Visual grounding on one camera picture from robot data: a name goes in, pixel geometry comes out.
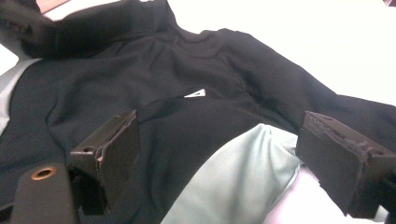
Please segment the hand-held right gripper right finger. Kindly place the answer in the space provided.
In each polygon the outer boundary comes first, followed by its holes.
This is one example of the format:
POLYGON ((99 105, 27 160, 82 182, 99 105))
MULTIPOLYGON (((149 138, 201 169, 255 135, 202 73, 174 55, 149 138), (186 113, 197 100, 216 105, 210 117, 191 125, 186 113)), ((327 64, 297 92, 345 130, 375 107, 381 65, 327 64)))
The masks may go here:
POLYGON ((296 155, 343 214, 396 219, 396 153, 342 122, 307 111, 296 155))

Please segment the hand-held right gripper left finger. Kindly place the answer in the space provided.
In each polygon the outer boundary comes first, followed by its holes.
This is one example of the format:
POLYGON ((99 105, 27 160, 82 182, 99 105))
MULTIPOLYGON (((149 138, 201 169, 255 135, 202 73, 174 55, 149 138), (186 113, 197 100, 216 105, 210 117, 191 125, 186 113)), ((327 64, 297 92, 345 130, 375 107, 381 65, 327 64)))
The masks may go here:
POLYGON ((85 215, 102 216, 114 208, 139 151, 137 112, 132 111, 109 119, 70 152, 85 215))

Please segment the black and mint green shirt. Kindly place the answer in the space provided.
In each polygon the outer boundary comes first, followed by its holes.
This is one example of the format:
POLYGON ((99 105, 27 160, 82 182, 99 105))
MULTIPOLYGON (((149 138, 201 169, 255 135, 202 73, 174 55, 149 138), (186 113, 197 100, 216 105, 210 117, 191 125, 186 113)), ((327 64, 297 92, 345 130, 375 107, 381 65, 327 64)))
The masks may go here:
POLYGON ((136 111, 140 156, 120 200, 81 224, 262 224, 294 182, 307 111, 396 152, 396 106, 339 95, 253 36, 192 34, 167 0, 69 15, 59 49, 0 75, 0 224, 18 179, 136 111))

